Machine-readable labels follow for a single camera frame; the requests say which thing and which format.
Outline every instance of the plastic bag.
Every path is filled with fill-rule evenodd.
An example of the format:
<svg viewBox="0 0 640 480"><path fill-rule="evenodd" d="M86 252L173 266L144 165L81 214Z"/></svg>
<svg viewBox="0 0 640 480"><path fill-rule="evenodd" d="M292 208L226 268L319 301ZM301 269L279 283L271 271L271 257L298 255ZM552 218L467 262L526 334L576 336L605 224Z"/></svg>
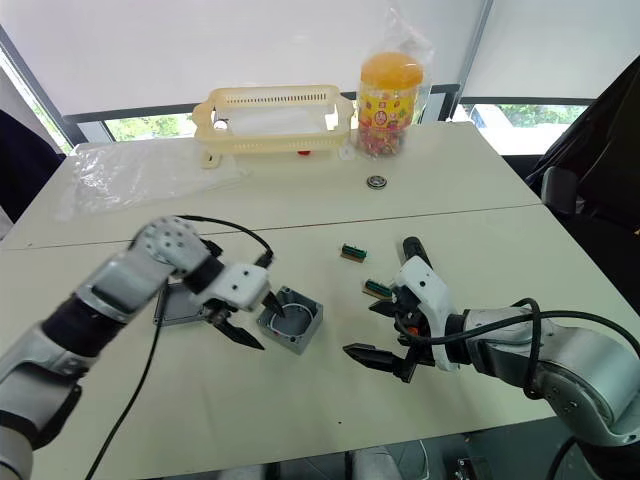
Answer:
<svg viewBox="0 0 640 480"><path fill-rule="evenodd" d="M400 152L408 127L431 89L433 47L389 2L381 42L362 64L358 90L358 148L368 155Z"/></svg>
<svg viewBox="0 0 640 480"><path fill-rule="evenodd" d="M246 175L230 155L217 168L201 168L206 150L193 138L81 146L75 153L67 160L74 162L73 175L60 202L61 220L176 198Z"/></svg>

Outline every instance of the gray metal box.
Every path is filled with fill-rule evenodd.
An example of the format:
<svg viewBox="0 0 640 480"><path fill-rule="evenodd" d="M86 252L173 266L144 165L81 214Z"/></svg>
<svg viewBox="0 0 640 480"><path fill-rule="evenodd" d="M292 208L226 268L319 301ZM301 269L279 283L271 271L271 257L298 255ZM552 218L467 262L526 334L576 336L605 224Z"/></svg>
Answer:
<svg viewBox="0 0 640 480"><path fill-rule="evenodd" d="M276 297L285 317L265 309L258 317L258 326L267 337L300 354L322 321L322 304L284 286Z"/></svg>

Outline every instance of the white plastic basket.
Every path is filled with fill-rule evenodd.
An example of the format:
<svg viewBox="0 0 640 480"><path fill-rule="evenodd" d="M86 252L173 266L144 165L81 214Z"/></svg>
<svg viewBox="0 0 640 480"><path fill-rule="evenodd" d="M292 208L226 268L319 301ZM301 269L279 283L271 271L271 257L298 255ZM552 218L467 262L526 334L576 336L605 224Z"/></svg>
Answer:
<svg viewBox="0 0 640 480"><path fill-rule="evenodd" d="M324 122L324 114L337 112L338 124L333 130L293 134L242 134L234 133L234 117L239 125L240 119L245 124L253 118L260 121L265 112L284 110L283 107L307 109L310 115L319 116ZM224 119L227 129L213 126L212 114L216 119ZM209 95L207 101L193 110L193 121L197 125L195 138L203 143L210 156L203 160L202 166L217 166L217 159L225 153L266 153L295 152L305 150L338 149L347 140L353 103L340 95L338 87L333 85L308 85L290 87L250 87L219 88Z"/></svg>

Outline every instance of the white table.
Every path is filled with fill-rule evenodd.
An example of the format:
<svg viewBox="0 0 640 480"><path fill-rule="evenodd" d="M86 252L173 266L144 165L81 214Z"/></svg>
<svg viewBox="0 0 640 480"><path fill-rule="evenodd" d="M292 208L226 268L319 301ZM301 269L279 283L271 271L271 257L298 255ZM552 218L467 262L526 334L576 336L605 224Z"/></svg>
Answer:
<svg viewBox="0 0 640 480"><path fill-rule="evenodd" d="M345 161L328 152L241 156L240 166L252 173L235 186L60 222L54 217L72 180L72 162L63 163L2 248L128 240L150 219L171 213L219 217L262 230L540 203L471 123L414 126L404 153L378 162ZM384 190L366 186L373 174L388 179ZM201 230L230 231L213 224Z"/></svg>
<svg viewBox="0 0 640 480"><path fill-rule="evenodd" d="M388 281L399 244L422 239L459 309L500 307L525 296L543 309L607 316L636 336L640 321L605 276L542 206L262 232L277 255L276 287L323 303L324 322L303 355L264 338L255 315L237 324L266 351L231 343L206 324L169 327L138 402L96 478L181 474L318 455L544 418L543 401L477 374L420 367L405 385L368 370L341 347L371 343L401 353L391 321L367 310L367 278ZM241 234L209 236L234 259L259 251ZM369 251L363 264L338 256L343 242ZM0 252L0 350L124 242ZM153 334L149 306L83 380L66 428L35 457L35 479L81 478L140 375Z"/></svg>

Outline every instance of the round metal washer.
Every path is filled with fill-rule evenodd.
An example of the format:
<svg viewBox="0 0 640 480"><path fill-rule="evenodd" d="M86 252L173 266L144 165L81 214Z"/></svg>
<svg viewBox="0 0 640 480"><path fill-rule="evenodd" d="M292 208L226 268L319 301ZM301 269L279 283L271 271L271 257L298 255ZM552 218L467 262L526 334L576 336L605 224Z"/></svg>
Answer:
<svg viewBox="0 0 640 480"><path fill-rule="evenodd" d="M380 190L387 186L387 179L381 175L371 175L367 178L367 186L374 190Z"/></svg>

